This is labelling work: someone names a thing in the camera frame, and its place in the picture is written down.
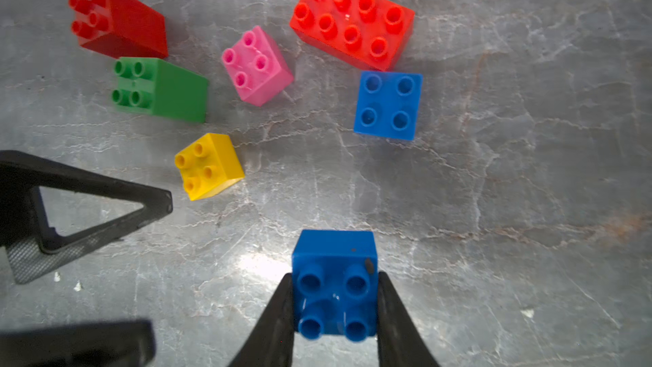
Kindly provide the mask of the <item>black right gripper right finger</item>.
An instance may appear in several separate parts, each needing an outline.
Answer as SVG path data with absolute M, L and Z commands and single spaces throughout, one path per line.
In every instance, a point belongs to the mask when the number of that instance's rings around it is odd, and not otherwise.
M 426 347 L 387 272 L 378 284 L 378 358 L 380 367 L 440 365 Z

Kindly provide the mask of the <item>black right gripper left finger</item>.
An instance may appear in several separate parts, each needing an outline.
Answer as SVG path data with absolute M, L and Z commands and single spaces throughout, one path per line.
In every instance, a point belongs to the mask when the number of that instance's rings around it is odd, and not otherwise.
M 292 366 L 294 303 L 292 274 L 285 274 L 254 329 L 229 364 L 236 366 Z

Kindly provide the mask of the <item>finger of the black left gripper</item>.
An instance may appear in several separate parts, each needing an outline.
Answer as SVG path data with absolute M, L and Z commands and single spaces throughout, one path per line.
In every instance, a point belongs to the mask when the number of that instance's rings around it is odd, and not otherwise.
M 1 334 L 3 366 L 146 366 L 155 356 L 156 337 L 147 319 Z
M 168 190 L 1 153 L 1 247 L 25 285 L 173 212 Z

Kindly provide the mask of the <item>blue lego brick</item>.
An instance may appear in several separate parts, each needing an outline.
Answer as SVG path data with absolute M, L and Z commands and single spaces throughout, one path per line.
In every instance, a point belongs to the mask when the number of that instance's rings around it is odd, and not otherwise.
M 422 86 L 421 74 L 363 71 L 354 131 L 382 138 L 414 140 Z
M 378 284 L 371 231 L 304 229 L 292 253 L 295 330 L 307 340 L 375 336 Z

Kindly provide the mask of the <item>yellow lego brick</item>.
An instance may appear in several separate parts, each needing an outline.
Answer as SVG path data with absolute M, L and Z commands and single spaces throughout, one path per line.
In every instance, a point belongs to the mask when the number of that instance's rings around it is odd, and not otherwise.
M 183 189 L 195 202 L 213 197 L 246 175 L 226 134 L 206 134 L 176 154 Z

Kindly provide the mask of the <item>green lego brick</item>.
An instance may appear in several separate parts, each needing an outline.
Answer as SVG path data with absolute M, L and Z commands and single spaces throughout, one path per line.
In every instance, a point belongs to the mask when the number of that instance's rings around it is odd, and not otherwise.
M 163 59 L 120 57 L 113 66 L 117 78 L 111 93 L 123 112 L 205 122 L 208 79 Z

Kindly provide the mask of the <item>long red lego brick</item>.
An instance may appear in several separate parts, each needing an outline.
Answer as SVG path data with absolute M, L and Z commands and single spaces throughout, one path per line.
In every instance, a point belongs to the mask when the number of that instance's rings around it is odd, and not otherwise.
M 390 0 L 299 0 L 290 20 L 302 41 L 365 71 L 390 71 L 415 12 Z

